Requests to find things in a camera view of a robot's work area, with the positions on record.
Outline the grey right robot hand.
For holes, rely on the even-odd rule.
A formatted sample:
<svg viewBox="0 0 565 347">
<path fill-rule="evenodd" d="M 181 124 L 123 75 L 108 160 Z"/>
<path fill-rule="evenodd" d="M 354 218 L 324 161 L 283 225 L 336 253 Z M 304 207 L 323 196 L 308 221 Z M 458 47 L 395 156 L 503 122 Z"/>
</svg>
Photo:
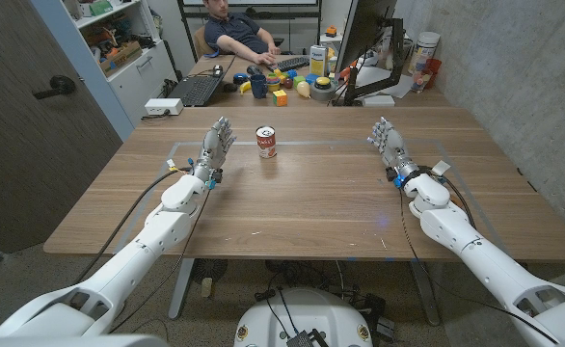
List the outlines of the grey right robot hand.
<svg viewBox="0 0 565 347">
<path fill-rule="evenodd" d="M 393 124 L 381 117 L 372 127 L 372 136 L 367 140 L 374 145 L 386 167 L 386 177 L 397 188 L 419 173 L 418 165 L 413 161 L 405 142 Z"/>
</svg>

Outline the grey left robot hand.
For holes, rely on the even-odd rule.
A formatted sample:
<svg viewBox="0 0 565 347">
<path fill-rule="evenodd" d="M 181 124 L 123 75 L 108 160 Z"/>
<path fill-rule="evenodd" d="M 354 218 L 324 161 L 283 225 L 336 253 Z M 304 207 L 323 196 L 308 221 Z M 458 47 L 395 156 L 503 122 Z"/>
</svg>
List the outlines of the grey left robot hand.
<svg viewBox="0 0 565 347">
<path fill-rule="evenodd" d="M 220 171 L 226 161 L 226 155 L 235 142 L 229 119 L 220 117 L 206 132 L 193 175 L 203 182 L 209 181 Z"/>
</svg>

